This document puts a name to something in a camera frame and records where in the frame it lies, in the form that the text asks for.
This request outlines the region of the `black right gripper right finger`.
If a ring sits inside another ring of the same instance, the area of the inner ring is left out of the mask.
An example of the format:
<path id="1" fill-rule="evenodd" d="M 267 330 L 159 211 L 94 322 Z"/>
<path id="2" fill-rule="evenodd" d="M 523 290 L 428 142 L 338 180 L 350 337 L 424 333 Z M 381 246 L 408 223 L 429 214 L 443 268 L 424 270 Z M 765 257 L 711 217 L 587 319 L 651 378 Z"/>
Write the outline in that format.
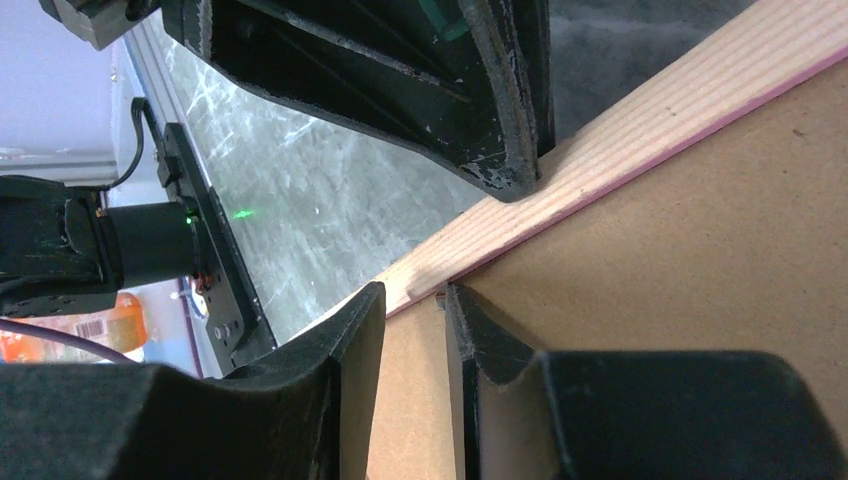
<path id="1" fill-rule="evenodd" d="M 443 296 L 460 479 L 843 479 L 807 384 L 759 351 L 537 350 Z"/>

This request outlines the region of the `brown frame backing board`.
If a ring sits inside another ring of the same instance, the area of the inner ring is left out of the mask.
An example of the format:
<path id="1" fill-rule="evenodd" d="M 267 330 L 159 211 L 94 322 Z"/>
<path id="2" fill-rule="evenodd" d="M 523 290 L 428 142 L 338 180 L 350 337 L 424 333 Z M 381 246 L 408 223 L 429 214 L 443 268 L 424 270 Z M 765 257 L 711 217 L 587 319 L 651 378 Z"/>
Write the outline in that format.
<path id="1" fill-rule="evenodd" d="M 780 357 L 847 437 L 847 65 L 463 278 L 544 350 Z"/>

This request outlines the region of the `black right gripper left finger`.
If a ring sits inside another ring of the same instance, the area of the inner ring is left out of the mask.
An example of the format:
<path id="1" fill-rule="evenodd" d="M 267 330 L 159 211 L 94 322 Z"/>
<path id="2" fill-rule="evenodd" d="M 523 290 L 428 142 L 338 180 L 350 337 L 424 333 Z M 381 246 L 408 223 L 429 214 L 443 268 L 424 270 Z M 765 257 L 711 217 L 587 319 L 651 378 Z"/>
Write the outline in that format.
<path id="1" fill-rule="evenodd" d="M 362 479 L 386 320 L 371 282 L 221 379 L 164 364 L 1 370 L 5 479 Z"/>

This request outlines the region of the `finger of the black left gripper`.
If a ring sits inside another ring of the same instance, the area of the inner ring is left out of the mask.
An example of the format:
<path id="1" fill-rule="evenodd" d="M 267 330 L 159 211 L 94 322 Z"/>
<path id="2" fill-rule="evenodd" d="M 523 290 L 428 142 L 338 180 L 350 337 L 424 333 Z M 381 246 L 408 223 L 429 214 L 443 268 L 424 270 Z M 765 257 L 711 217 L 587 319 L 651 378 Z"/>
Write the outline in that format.
<path id="1" fill-rule="evenodd" d="M 545 1 L 163 1 L 242 89 L 423 155 L 502 202 L 554 145 Z"/>

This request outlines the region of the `pink wooden picture frame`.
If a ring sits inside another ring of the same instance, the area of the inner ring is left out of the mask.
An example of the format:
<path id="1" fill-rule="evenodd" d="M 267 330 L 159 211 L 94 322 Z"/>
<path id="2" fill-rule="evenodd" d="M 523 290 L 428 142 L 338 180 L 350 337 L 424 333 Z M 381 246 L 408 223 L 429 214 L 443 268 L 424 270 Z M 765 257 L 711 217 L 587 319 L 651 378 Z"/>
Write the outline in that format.
<path id="1" fill-rule="evenodd" d="M 487 198 L 377 276 L 394 315 L 847 56 L 847 5 L 759 1 L 542 157 L 543 187 Z"/>

